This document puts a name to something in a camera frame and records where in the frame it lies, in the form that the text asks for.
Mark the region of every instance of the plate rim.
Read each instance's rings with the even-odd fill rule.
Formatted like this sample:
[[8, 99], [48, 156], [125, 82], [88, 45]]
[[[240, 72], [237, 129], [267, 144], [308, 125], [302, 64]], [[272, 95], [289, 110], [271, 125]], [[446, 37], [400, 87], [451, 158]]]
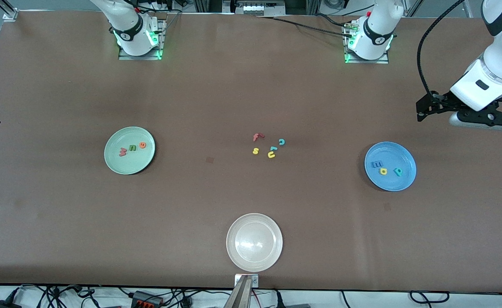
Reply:
[[[279, 239], [278, 239], [278, 242], [279, 242], [279, 245], [281, 247], [281, 249], [279, 250], [279, 253], [276, 253], [276, 257], [274, 258], [274, 262], [269, 265], [268, 267], [264, 268], [264, 269], [243, 269], [242, 267], [240, 267], [239, 265], [236, 264], [236, 262], [234, 261], [234, 258], [232, 257], [232, 254], [230, 253], [230, 249], [229, 249], [229, 236], [233, 230], [233, 227], [234, 225], [241, 219], [243, 218], [246, 218], [247, 216], [262, 216], [264, 218], [266, 218], [267, 220], [270, 220], [273, 222], [274, 226], [276, 226], [276, 229], [279, 231]], [[268, 215], [265, 215], [265, 214], [262, 214], [262, 213], [247, 213], [247, 214], [244, 214], [244, 215], [241, 215], [239, 218], [237, 218], [234, 222], [232, 222], [230, 228], [228, 229], [228, 232], [226, 233], [226, 252], [228, 253], [228, 256], [230, 258], [230, 260], [232, 261], [232, 263], [236, 266], [236, 267], [239, 267], [240, 269], [242, 269], [243, 271], [248, 271], [248, 272], [252, 272], [252, 273], [257, 273], [257, 272], [262, 272], [262, 271], [266, 271], [267, 269], [269, 269], [270, 267], [273, 267], [277, 261], [279, 260], [279, 257], [281, 256], [282, 254], [282, 251], [283, 251], [283, 233], [282, 233], [282, 230], [281, 228], [279, 227], [278, 223], [273, 220], [270, 216]]]
[[[149, 161], [146, 163], [146, 165], [138, 170], [138, 171], [135, 171], [135, 172], [130, 172], [130, 173], [124, 173], [124, 172], [118, 172], [114, 169], [112, 169], [112, 166], [110, 166], [110, 164], [108, 164], [108, 160], [106, 159], [106, 148], [108, 146], [108, 143], [110, 142], [110, 140], [112, 140], [112, 138], [117, 134], [119, 133], [120, 131], [122, 130], [125, 130], [125, 129], [131, 129], [131, 128], [136, 128], [136, 129], [141, 129], [143, 130], [146, 134], [149, 135], [149, 137], [152, 139], [153, 143], [152, 143], [152, 151], [151, 151], [151, 156], [149, 158]], [[104, 162], [106, 163], [106, 166], [108, 166], [108, 168], [112, 171], [114, 171], [115, 173], [117, 174], [121, 174], [121, 175], [130, 175], [130, 174], [135, 174], [135, 173], [139, 173], [140, 171], [143, 171], [150, 163], [151, 163], [151, 160], [153, 160], [154, 158], [154, 155], [155, 155], [155, 139], [154, 139], [154, 136], [152, 136], [152, 134], [147, 130], [147, 129], [144, 129], [142, 127], [139, 127], [139, 126], [127, 126], [127, 127], [124, 127], [124, 128], [120, 128], [118, 129], [115, 133], [112, 134], [112, 136], [110, 136], [110, 138], [108, 138], [108, 140], [106, 141], [106, 144], [104, 145]]]
[[[413, 175], [412, 175], [412, 176], [413, 176], [413, 180], [411, 181], [411, 183], [409, 183], [409, 185], [406, 185], [405, 187], [403, 187], [403, 188], [401, 188], [401, 189], [385, 189], [385, 188], [383, 188], [383, 187], [380, 187], [380, 185], [378, 185], [378, 184], [377, 184], [377, 183], [376, 183], [376, 182], [375, 182], [375, 181], [371, 178], [371, 175], [369, 174], [369, 172], [368, 172], [368, 168], [367, 168], [367, 157], [369, 156], [369, 154], [370, 154], [370, 152], [371, 152], [372, 148], [374, 148], [375, 146], [378, 146], [378, 145], [380, 145], [380, 144], [391, 144], [391, 145], [398, 146], [398, 147], [402, 148], [403, 150], [405, 150], [405, 151], [409, 154], [409, 156], [410, 156], [410, 158], [411, 158], [411, 160], [409, 160], [409, 161], [411, 162], [411, 166], [413, 167]], [[373, 144], [373, 145], [372, 145], [372, 146], [368, 149], [367, 154], [365, 154], [365, 158], [363, 159], [363, 167], [365, 168], [365, 172], [366, 172], [366, 174], [367, 174], [368, 179], [369, 179], [369, 180], [370, 180], [373, 184], [375, 184], [375, 185], [376, 185], [376, 187], [378, 187], [378, 188], [380, 188], [380, 189], [382, 189], [382, 190], [385, 190], [385, 191], [397, 192], [397, 191], [402, 191], [402, 190], [405, 190], [405, 189], [409, 188], [409, 187], [410, 187], [410, 186], [411, 186], [411, 185], [415, 182], [415, 179], [416, 179], [416, 171], [417, 171], [417, 170], [416, 170], [416, 161], [415, 161], [415, 157], [413, 156], [413, 154], [411, 154], [411, 152], [410, 152], [409, 150], [407, 150], [407, 148], [405, 148], [404, 146], [401, 146], [401, 145], [400, 145], [400, 144], [398, 144], [397, 142], [378, 142], [378, 143], [376, 143], [376, 144]]]

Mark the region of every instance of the brown table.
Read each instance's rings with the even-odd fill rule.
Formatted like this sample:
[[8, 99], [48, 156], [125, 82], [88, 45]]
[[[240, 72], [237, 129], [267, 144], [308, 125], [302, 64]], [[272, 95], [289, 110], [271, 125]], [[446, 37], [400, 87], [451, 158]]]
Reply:
[[[356, 65], [339, 37], [184, 15], [151, 62], [116, 60], [100, 12], [22, 12], [0, 32], [0, 282], [230, 287], [226, 233], [258, 212], [284, 236], [262, 288], [502, 292], [502, 132], [417, 123], [430, 23], [402, 20], [389, 65]], [[480, 19], [444, 20], [423, 51], [431, 89], [491, 40]], [[130, 125], [157, 155], [123, 176], [103, 151]], [[364, 174], [384, 140], [417, 161], [405, 191]]]

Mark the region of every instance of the plate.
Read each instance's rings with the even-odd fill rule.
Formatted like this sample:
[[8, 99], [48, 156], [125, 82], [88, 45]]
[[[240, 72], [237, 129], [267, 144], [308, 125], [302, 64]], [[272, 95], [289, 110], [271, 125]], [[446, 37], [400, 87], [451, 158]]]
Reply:
[[251, 213], [232, 224], [226, 236], [232, 262], [243, 271], [260, 272], [276, 263], [283, 249], [279, 226], [270, 217]]
[[416, 163], [403, 146], [394, 142], [380, 142], [368, 150], [365, 171], [376, 186], [387, 191], [402, 191], [415, 181]]
[[[122, 148], [125, 155], [120, 156]], [[108, 139], [104, 147], [106, 165], [119, 174], [137, 173], [151, 162], [154, 157], [155, 142], [151, 134], [140, 127], [126, 127]]]

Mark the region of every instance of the green plate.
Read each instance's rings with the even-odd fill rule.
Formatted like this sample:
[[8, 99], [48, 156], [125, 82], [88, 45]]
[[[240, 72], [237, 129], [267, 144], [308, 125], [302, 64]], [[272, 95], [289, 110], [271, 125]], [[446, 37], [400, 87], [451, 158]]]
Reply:
[[[122, 148], [127, 151], [124, 156], [120, 156]], [[140, 127], [126, 127], [108, 139], [104, 147], [104, 160], [106, 165], [119, 174], [137, 173], [151, 162], [155, 152], [155, 142], [151, 134]]]

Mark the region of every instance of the gray floor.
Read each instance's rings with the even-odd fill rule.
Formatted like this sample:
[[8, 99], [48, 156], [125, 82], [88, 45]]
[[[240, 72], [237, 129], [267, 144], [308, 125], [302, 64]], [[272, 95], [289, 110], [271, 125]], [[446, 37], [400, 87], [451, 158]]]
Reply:
[[[423, 5], [417, 11], [415, 16], [417, 17], [437, 17], [444, 10], [446, 10], [455, 0], [425, 0]], [[96, 6], [92, 4], [89, 0], [10, 0], [11, 4], [16, 8], [20, 9], [56, 9], [56, 10], [71, 10], [71, 9], [94, 9]], [[364, 2], [370, 2], [370, 0], [351, 0], [349, 2], [350, 6], [348, 9], [354, 6], [359, 6]], [[474, 17], [480, 17], [480, 4], [482, 0], [468, 0], [472, 8], [471, 12]], [[341, 10], [338, 14], [344, 14], [346, 10]], [[2, 15], [3, 12], [0, 9], [0, 28], [2, 26]], [[462, 5], [455, 8], [450, 17], [466, 17], [466, 12], [464, 12]]]

